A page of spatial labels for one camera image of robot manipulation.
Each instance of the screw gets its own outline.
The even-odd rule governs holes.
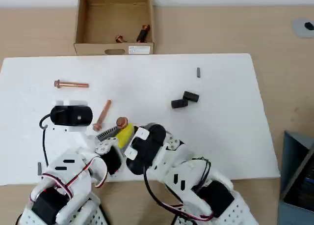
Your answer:
[[[117,42],[117,43],[123,43],[123,42],[127,42],[127,41],[125,41],[125,40],[123,39],[123,36],[117,35],[117,36],[116,36],[116,42]]]
[[[104,119],[108,113],[110,106],[111,106],[111,100],[107,100],[107,103],[106,103],[103,111],[101,112],[97,122],[93,124],[94,131],[98,132],[102,129],[102,123],[103,123],[103,121],[104,121]]]
[[[74,82],[61,82],[60,79],[54,81],[53,84],[57,88],[61,88],[63,86],[68,86],[68,87],[89,87],[89,84],[81,84],[81,83],[74,83]]]
[[[126,117],[119,117],[116,121],[116,124],[119,129],[125,129],[129,124],[129,120]]]

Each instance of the black plastic part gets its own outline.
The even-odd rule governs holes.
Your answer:
[[[199,95],[194,94],[194,93],[192,93],[192,92],[185,91],[184,94],[183,94],[183,99],[184,99],[184,100],[193,101],[193,102],[198,102],[198,99],[199,99],[199,98],[200,98]]]
[[[137,42],[145,42],[148,32],[144,29],[139,32],[139,35],[136,39]]]
[[[166,137],[166,130],[159,124],[149,124],[145,127],[150,133],[146,140],[135,138],[131,142],[133,149],[137,150],[134,160],[127,159],[127,166],[136,175],[143,174],[144,165],[148,168],[153,164],[153,160],[159,149],[163,146]]]
[[[304,24],[304,27],[307,28],[308,30],[310,31],[313,31],[314,30],[314,25],[311,23],[311,22],[306,22]]]
[[[88,106],[55,106],[50,114],[51,121],[62,126],[88,126],[93,120]]]
[[[203,187],[197,195],[210,205],[216,218],[222,215],[235,199],[224,184],[218,181],[212,181],[207,187]]]
[[[53,225],[58,212],[68,201],[67,196],[61,195],[54,188],[48,188],[38,196],[32,211],[47,225]]]
[[[114,147],[107,154],[101,155],[101,158],[106,163],[110,175],[113,175],[122,164],[119,153]]]
[[[188,102],[187,100],[174,100],[174,101],[171,101],[171,107],[173,109],[177,109],[177,108],[182,108],[182,107],[186,107],[188,105]]]

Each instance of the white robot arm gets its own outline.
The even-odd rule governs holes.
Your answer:
[[[126,160],[112,132],[84,138],[86,147],[67,150],[49,164],[19,224],[108,225],[91,185],[101,187],[109,174],[126,164],[132,173],[144,175],[153,199],[176,215],[172,224],[258,225],[232,182],[161,125],[135,127],[124,151]],[[151,191],[147,174],[164,183],[180,204],[161,202]]]
[[[144,174],[153,199],[176,214],[173,224],[258,225],[232,182],[207,159],[195,158],[192,148],[161,125],[138,128],[125,155],[129,169]],[[181,204],[170,206],[159,201],[146,174],[164,183]]]

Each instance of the wire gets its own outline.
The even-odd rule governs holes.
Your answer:
[[[45,136],[46,136],[46,129],[43,130],[43,151],[44,151],[44,157],[45,157],[46,166],[48,167],[49,163],[48,163],[46,147],[45,147]]]
[[[101,159],[99,156],[95,156],[94,158],[91,159],[91,161],[88,162],[88,164],[81,170],[81,172],[79,172],[74,178],[72,178],[67,184],[66,186],[70,186],[77,178],[78,176],[85,170],[88,170],[89,167],[93,164],[94,160],[96,160],[97,158]],[[95,186],[96,188],[100,188],[105,180],[107,179],[107,176],[108,176],[108,170],[106,172],[106,174],[104,175],[104,177],[101,179],[101,181]]]
[[[46,162],[46,166],[48,167],[49,163],[48,163],[48,158],[47,158],[47,153],[46,153],[46,147],[45,147],[45,137],[46,137],[46,129],[48,128],[48,125],[43,126],[43,122],[46,118],[49,118],[51,116],[51,114],[47,114],[45,115],[40,121],[39,121],[39,127],[43,130],[43,151],[44,151],[44,157],[45,157],[45,162]]]
[[[18,225],[18,224],[19,224],[19,221],[20,221],[21,216],[22,216],[22,214],[20,214],[20,215],[18,216],[18,218],[16,219],[16,222],[15,222],[15,225]]]
[[[71,199],[73,197],[73,194],[72,192],[69,190],[69,188],[67,187],[67,185],[64,185],[61,180],[49,173],[43,173],[42,176],[45,176],[45,177],[49,177],[50,179],[52,179],[53,181],[55,181],[55,183],[60,187],[62,188],[66,194],[68,195],[68,197]]]
[[[51,116],[51,114],[49,113],[49,114],[45,115],[45,116],[39,121],[39,127],[40,127],[42,130],[45,130],[45,129],[48,128],[48,125],[43,126],[43,122],[44,122],[44,120],[45,120],[46,118],[49,118],[50,116]]]
[[[204,215],[201,215],[200,217],[196,217],[194,215],[191,215],[191,214],[188,214],[186,212],[183,212],[181,211],[180,209],[176,209],[166,203],[163,203],[161,202],[155,195],[154,193],[152,192],[150,186],[149,186],[149,183],[148,183],[148,180],[147,180],[147,175],[146,175],[146,167],[144,166],[144,181],[145,181],[145,185],[146,185],[146,188],[148,190],[148,193],[151,195],[151,197],[154,199],[154,201],[156,201],[156,203],[163,207],[164,209],[168,210],[169,212],[172,212],[173,214],[175,215],[178,215],[178,217],[180,218],[183,218],[185,220],[188,220],[188,221],[191,221],[191,219],[193,220],[197,220],[197,221],[203,221],[203,222],[206,222],[206,221],[209,221],[213,218],[213,213],[209,216],[204,216]]]

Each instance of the small gray pin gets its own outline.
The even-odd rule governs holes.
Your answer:
[[[38,176],[42,175],[41,162],[37,163],[37,175]]]
[[[198,78],[201,77],[201,68],[200,68],[200,67],[197,67],[197,69],[196,69],[196,75],[197,75]]]

